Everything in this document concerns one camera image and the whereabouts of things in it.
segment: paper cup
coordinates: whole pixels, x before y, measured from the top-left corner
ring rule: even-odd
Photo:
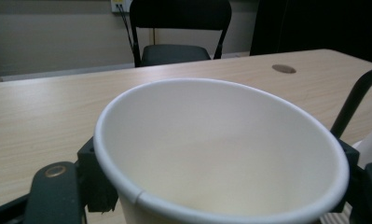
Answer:
[[[308,223],[342,198],[342,148],[302,109],[241,84],[168,79],[126,91],[94,146],[127,223]]]

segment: chair backrest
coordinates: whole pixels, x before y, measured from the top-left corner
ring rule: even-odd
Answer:
[[[222,31],[214,58],[221,50],[232,10],[228,0],[133,0],[130,9],[135,63],[140,62],[136,28]]]

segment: wall outlet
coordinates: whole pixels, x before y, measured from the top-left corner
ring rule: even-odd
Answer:
[[[122,6],[125,12],[130,11],[132,0],[110,0],[112,12],[119,12],[118,7]]]

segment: grommet hole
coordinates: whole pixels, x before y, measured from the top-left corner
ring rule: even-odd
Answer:
[[[274,64],[272,68],[280,73],[293,74],[296,72],[294,67],[285,64]]]

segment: wood grain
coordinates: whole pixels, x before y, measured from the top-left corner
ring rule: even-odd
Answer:
[[[272,69],[289,65],[294,74]],[[27,193],[34,174],[56,161],[76,161],[97,118],[116,96],[165,78],[233,81],[282,97],[331,128],[351,87],[372,63],[321,49],[199,63],[179,63],[69,77],[0,83],[0,205]],[[372,130],[372,89],[342,139],[353,144]],[[89,214],[89,223],[125,223],[114,213]]]

